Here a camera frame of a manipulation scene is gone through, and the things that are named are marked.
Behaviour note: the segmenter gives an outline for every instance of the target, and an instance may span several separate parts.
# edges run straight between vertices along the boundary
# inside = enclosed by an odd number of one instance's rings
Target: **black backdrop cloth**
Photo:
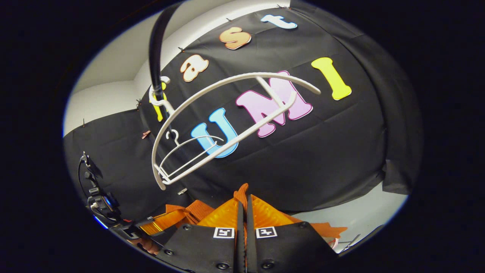
[[[232,18],[198,38],[162,70],[162,75],[171,79],[165,93],[176,108],[224,78],[286,70],[322,91],[315,95],[295,85],[312,104],[312,112],[298,120],[287,119],[284,126],[272,121],[276,130],[271,135],[260,138],[252,134],[234,153],[213,159],[162,191],[150,167],[153,137],[141,139],[146,130],[157,134],[162,126],[146,93],[139,112],[94,120],[65,137],[67,157],[72,157],[68,160],[71,173],[86,150],[103,171],[106,187],[126,204],[120,209],[133,217],[149,214],[166,203],[177,205],[171,198],[182,198],[177,192],[183,188],[193,198],[217,207],[243,183],[249,183],[248,194],[286,212],[343,204],[365,195],[381,181],[384,191],[409,194],[420,164],[422,135],[419,110],[406,76],[389,54],[356,28],[303,2],[292,1],[291,6],[291,10],[275,8]],[[261,22],[267,14],[281,15],[298,27],[288,30]],[[227,49],[219,35],[230,27],[250,33],[250,43],[235,51]],[[209,66],[187,83],[179,70],[194,54],[209,60]],[[350,96],[339,101],[332,98],[328,81],[311,66],[321,57],[333,60],[343,81],[352,88]],[[179,142],[190,139],[191,130],[202,122],[211,135],[225,140],[218,126],[208,121],[221,107],[238,134],[253,125],[247,111],[235,104],[248,90],[267,96],[256,80],[242,80],[192,103],[172,123],[180,133]],[[81,137],[79,132],[87,128],[92,128],[92,135]],[[174,147],[173,141],[163,137],[157,162]],[[173,171],[202,151],[193,141],[174,153],[164,167]]]

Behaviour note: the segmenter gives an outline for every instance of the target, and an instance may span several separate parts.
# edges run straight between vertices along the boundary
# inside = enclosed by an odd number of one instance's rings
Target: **letter m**
[[[278,74],[289,75],[288,71],[281,71]],[[293,83],[287,80],[270,78],[269,84],[271,88],[275,91],[275,93],[280,97],[283,103],[286,102],[290,98],[290,94],[293,91],[296,91],[297,96],[295,103],[291,106],[288,113],[288,119],[296,120],[300,119],[306,115],[308,115],[312,110],[313,106],[311,104],[306,103],[303,100],[302,96],[296,90]],[[265,116],[268,116],[272,112],[276,111],[279,107],[278,104],[273,100],[269,99],[259,93],[256,93],[252,90],[248,90],[240,95],[236,99],[236,104],[238,106],[244,107],[249,115],[253,118],[254,122],[258,122],[262,120]],[[279,125],[285,125],[285,115],[282,113],[281,115],[277,116],[273,119]],[[259,137],[267,137],[272,134],[276,130],[276,126],[272,123],[267,123],[263,125],[258,130]]]

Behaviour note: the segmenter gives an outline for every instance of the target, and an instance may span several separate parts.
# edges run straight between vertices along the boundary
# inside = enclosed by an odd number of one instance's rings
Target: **white plastic hanger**
[[[196,157],[194,157],[189,162],[187,162],[184,165],[182,165],[180,168],[178,168],[177,170],[175,170],[171,174],[168,174],[163,169],[162,165],[166,161],[167,157],[169,155],[171,155],[174,151],[176,151],[179,147],[185,145],[186,143],[189,143],[192,140],[195,140],[195,139],[198,139],[198,138],[202,138],[202,137],[212,137],[212,138],[219,139],[221,141],[223,141],[223,140],[221,138],[219,138],[219,137],[216,137],[216,136],[198,136],[198,137],[191,138],[191,139],[183,142],[182,144],[179,144],[178,143],[178,132],[176,130],[172,130],[172,132],[174,132],[176,134],[175,143],[176,143],[177,146],[173,150],[171,150],[163,158],[162,162],[158,165],[155,162],[155,157],[156,157],[156,152],[157,152],[157,146],[158,146],[158,144],[160,142],[160,139],[163,136],[163,133],[165,132],[165,130],[167,130],[168,125],[170,125],[172,123],[172,121],[185,108],[187,108],[187,106],[189,106],[191,103],[193,103],[195,100],[197,100],[198,98],[202,97],[206,93],[209,93],[210,91],[212,91],[212,90],[214,90],[214,89],[216,89],[218,87],[221,87],[223,85],[226,85],[226,84],[229,84],[229,83],[232,83],[232,82],[236,82],[236,81],[240,81],[240,80],[244,80],[244,79],[253,79],[253,78],[256,78],[256,80],[259,82],[259,84],[261,84],[263,86],[264,90],[278,104],[279,108],[277,110],[275,110],[273,113],[271,113],[270,115],[268,115],[267,117],[263,118],[262,120],[260,120],[256,124],[254,124],[253,126],[251,126],[248,129],[246,129],[244,132],[240,133],[237,137],[235,137],[234,139],[232,139],[231,141],[229,141],[228,143],[226,143],[225,145],[223,145],[221,148],[217,149],[215,152],[213,152],[209,156],[205,157],[201,161],[199,161],[196,164],[194,164],[189,169],[185,170],[184,172],[182,172],[181,174],[175,176],[174,178],[170,178],[176,172],[178,172],[179,170],[181,170],[183,167],[185,167],[188,164],[192,163],[194,160],[196,160],[197,158],[199,158],[200,156],[202,156],[208,150],[210,150],[213,147],[215,147],[215,145],[217,144],[217,141],[215,141],[214,144],[210,148],[208,148],[207,150],[205,150],[201,154],[197,155]],[[218,82],[216,82],[216,83],[214,83],[214,84],[212,84],[212,85],[210,85],[210,86],[202,89],[201,91],[195,93],[193,96],[191,96],[186,101],[184,101],[176,110],[174,110],[173,107],[172,107],[172,105],[170,104],[170,102],[168,102],[167,100],[157,101],[156,99],[154,99],[154,96],[153,96],[154,90],[153,90],[153,87],[150,87],[149,94],[148,94],[148,97],[150,99],[150,102],[153,105],[158,106],[158,107],[164,106],[165,109],[166,109],[166,111],[170,115],[169,118],[165,121],[165,123],[161,127],[161,129],[160,129],[160,131],[159,131],[159,133],[157,135],[157,138],[155,139],[155,143],[153,145],[153,150],[152,150],[152,169],[153,169],[153,175],[155,176],[155,180],[157,181],[158,186],[162,190],[165,190],[166,189],[166,186],[165,185],[170,185],[170,184],[172,184],[172,183],[180,180],[181,178],[185,177],[186,175],[190,174],[194,170],[202,167],[207,162],[211,161],[216,156],[220,155],[222,152],[224,152],[225,150],[227,150],[230,147],[232,147],[234,144],[236,144],[236,143],[240,142],[241,140],[245,139],[250,134],[252,134],[256,130],[258,130],[260,127],[262,127],[266,123],[268,123],[271,120],[273,120],[274,118],[276,118],[281,113],[283,113],[283,112],[287,111],[289,108],[291,108],[291,106],[293,105],[293,103],[296,100],[297,92],[296,91],[293,91],[290,94],[289,101],[286,104],[284,104],[283,101],[280,99],[280,97],[275,93],[275,91],[269,86],[269,84],[263,78],[277,78],[277,79],[291,81],[293,83],[296,83],[298,85],[301,85],[301,86],[307,88],[308,90],[310,90],[311,92],[313,92],[313,93],[315,93],[317,95],[320,95],[321,94],[321,91],[317,87],[315,87],[314,85],[312,85],[312,84],[310,84],[310,83],[308,83],[308,82],[306,82],[306,81],[304,81],[302,79],[299,79],[299,78],[296,78],[296,77],[293,77],[293,76],[289,76],[289,75],[281,75],[281,74],[278,74],[278,73],[255,72],[255,73],[240,74],[240,75],[236,75],[236,76],[232,76],[232,77],[229,77],[229,78],[225,78],[223,80],[220,80],[220,81],[218,81]],[[166,84],[170,82],[170,79],[168,79],[167,77],[162,77],[161,80],[163,82],[165,82]]]

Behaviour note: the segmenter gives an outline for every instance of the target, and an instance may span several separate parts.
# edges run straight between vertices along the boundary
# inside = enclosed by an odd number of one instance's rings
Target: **metal bolt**
[[[275,264],[273,262],[265,262],[261,265],[261,267],[263,269],[271,269],[271,268],[273,268],[273,266],[275,266]]]
[[[226,263],[219,263],[217,264],[217,268],[220,269],[220,270],[226,270],[229,268],[229,265],[226,264]]]

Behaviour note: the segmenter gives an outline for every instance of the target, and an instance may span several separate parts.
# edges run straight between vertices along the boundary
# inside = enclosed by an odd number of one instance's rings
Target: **blue letter u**
[[[225,114],[226,110],[224,108],[219,108],[215,110],[210,116],[209,116],[209,121],[214,122],[219,126],[219,128],[222,130],[224,135],[227,138],[226,143],[234,139],[235,137],[238,136],[234,128],[232,128],[232,125],[229,123],[229,121],[226,119]],[[192,137],[201,137],[198,138],[197,141],[199,141],[200,145],[204,150],[207,150],[210,148],[212,145],[214,145],[214,140],[210,137],[202,137],[202,136],[209,136],[209,133],[207,132],[207,124],[201,123],[197,125],[194,129],[192,129],[192,132],[190,133]],[[229,147],[227,150],[222,152],[220,155],[216,156],[216,158],[221,158],[221,157],[226,157],[233,153],[236,148],[238,147],[239,143],[236,143]],[[208,154],[214,153],[217,149],[221,148],[222,146],[215,145],[212,149],[208,150]]]

